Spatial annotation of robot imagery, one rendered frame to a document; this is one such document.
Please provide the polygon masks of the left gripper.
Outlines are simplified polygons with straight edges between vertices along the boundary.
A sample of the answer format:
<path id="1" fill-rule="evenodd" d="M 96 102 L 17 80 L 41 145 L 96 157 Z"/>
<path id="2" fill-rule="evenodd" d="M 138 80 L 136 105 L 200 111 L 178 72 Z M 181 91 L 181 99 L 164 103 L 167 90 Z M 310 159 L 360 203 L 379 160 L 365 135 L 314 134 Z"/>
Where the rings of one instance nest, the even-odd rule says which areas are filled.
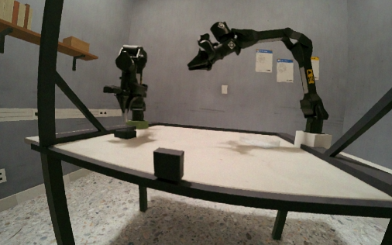
<path id="1" fill-rule="evenodd" d="M 121 85 L 120 85 L 120 87 L 118 87 L 118 86 L 113 86 L 113 85 L 106 85 L 106 86 L 103 88 L 103 92 L 105 92 L 105 93 L 115 93 L 115 94 L 116 94 L 116 95 L 114 95 L 114 96 L 115 96 L 115 97 L 117 96 L 116 98 L 117 98 L 117 100 L 118 100 L 118 102 L 119 102 L 120 108 L 121 108 L 121 110 L 122 110 L 123 113 L 125 113 L 125 110 L 126 110 L 126 109 L 128 109 L 128 112 L 129 112 L 130 107 L 131 107 L 133 101 L 134 101 L 135 99 L 137 99 L 137 97 L 146 98 L 146 93 L 145 93 L 145 92 L 144 92 L 143 95 L 138 94 L 138 96 L 137 96 L 137 94 L 134 93 L 134 92 L 132 92 L 131 90 L 128 90 L 128 91 L 125 90 L 126 83 L 127 83 L 127 81 L 129 80 L 129 78 L 131 78 L 132 81 L 134 81 L 134 82 L 135 82 L 135 80 L 137 80 L 137 79 L 136 79 L 136 76 L 134 76 L 134 75 L 131 75 L 131 74 L 122 74 L 122 76 L 119 77 L 119 79 L 121 80 Z M 121 89 L 122 89 L 122 92 L 121 92 Z M 125 91 L 124 91 L 124 90 L 125 90 Z M 130 92 L 129 92 L 129 91 L 130 91 Z M 132 93 L 131 93 L 131 92 L 132 92 Z M 126 96 L 126 94 L 127 94 L 127 96 Z"/>

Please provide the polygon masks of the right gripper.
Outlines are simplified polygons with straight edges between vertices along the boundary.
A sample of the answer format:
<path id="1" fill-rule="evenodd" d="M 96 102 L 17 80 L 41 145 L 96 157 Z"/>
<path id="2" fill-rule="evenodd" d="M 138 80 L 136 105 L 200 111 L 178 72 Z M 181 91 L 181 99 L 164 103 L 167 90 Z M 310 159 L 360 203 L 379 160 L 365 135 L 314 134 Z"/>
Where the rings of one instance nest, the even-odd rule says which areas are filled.
<path id="1" fill-rule="evenodd" d="M 214 64 L 219 59 L 222 60 L 226 56 L 225 48 L 221 43 L 215 43 L 215 46 L 213 46 L 215 51 L 212 49 L 212 46 L 208 40 L 202 41 L 201 47 L 204 47 L 205 50 L 201 50 L 201 48 L 199 48 L 198 55 L 187 65 L 189 67 L 189 71 L 207 70 L 207 67 L 210 67 L 207 70 L 210 71 L 212 64 Z M 211 61 L 211 58 L 213 58 L 213 61 Z"/>

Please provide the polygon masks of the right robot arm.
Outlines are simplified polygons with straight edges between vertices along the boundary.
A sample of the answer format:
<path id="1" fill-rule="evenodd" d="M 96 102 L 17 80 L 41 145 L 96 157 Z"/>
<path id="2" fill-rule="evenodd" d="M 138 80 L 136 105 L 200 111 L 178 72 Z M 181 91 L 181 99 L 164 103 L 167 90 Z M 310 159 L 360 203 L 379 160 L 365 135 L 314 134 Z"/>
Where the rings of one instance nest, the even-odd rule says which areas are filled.
<path id="1" fill-rule="evenodd" d="M 322 119 L 327 120 L 329 114 L 323 106 L 322 99 L 316 92 L 315 77 L 311 64 L 313 52 L 311 39 L 307 38 L 303 33 L 293 31 L 289 27 L 264 31 L 232 28 L 230 31 L 226 22 L 216 22 L 210 30 L 216 40 L 225 48 L 226 56 L 233 52 L 236 52 L 236 55 L 239 56 L 241 49 L 251 47 L 257 43 L 284 42 L 286 48 L 291 51 L 294 59 L 298 62 L 300 69 L 304 90 L 303 100 L 300 100 L 301 110 L 306 119 L 307 117 L 314 117 L 307 119 L 305 131 L 303 132 L 325 134 L 322 132 Z M 234 38 L 235 35 L 237 35 L 236 38 Z M 290 38 L 298 41 L 292 43 Z"/>

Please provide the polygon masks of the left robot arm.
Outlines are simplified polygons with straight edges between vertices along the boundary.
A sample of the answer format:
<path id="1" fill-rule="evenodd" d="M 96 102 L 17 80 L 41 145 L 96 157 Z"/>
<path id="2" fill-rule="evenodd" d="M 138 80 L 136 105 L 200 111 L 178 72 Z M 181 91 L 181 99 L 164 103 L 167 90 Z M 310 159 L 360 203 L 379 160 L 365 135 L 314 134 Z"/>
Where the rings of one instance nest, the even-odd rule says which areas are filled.
<path id="1" fill-rule="evenodd" d="M 122 74 L 128 73 L 136 76 L 137 78 L 135 82 L 129 78 L 126 83 L 125 90 L 131 90 L 136 94 L 143 95 L 143 93 L 147 92 L 148 89 L 148 85 L 142 84 L 141 80 L 141 77 L 143 77 L 143 69 L 147 63 L 146 51 L 142 46 L 123 45 L 119 55 L 115 60 L 117 68 L 122 71 Z M 135 99 L 130 107 L 130 111 L 132 111 L 132 119 L 130 121 L 145 121 L 143 120 L 143 112 L 146 111 L 146 103 L 144 102 L 144 98 L 138 97 Z"/>

